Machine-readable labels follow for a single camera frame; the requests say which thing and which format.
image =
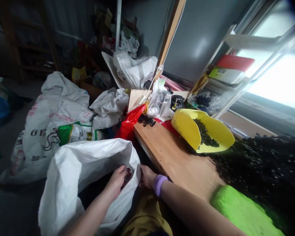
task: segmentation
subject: window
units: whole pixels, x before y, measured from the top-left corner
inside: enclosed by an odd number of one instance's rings
[[[287,0],[278,1],[250,35],[279,37],[295,25],[295,14]],[[240,50],[237,56],[255,59],[246,72],[251,77],[272,53]],[[295,135],[295,47],[281,55],[230,108],[276,134]]]

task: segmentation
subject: red lid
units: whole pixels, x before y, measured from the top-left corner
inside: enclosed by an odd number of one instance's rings
[[[224,55],[216,64],[216,66],[246,72],[254,62],[255,60],[252,58]]]

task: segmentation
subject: human hand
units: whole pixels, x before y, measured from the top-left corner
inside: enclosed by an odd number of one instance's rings
[[[140,164],[142,170],[142,178],[140,187],[147,187],[148,189],[154,189],[154,181],[157,176],[148,166]]]
[[[104,191],[107,192],[107,195],[112,197],[112,201],[116,200],[121,192],[121,186],[124,182],[125,176],[127,175],[127,172],[123,171],[124,168],[125,166],[120,166],[115,170],[104,189]]]

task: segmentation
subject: purple bracelet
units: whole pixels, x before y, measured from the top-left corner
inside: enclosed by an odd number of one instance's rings
[[[158,197],[160,197],[160,187],[165,180],[168,178],[164,175],[158,175],[154,180],[154,191]]]

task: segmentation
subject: yellow plastic scoop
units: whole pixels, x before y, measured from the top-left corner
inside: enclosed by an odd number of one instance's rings
[[[201,134],[194,119],[201,120],[207,129],[207,134],[219,143],[219,147],[201,144]],[[171,124],[197,153],[224,151],[235,142],[230,130],[222,122],[211,118],[204,111],[178,109]]]

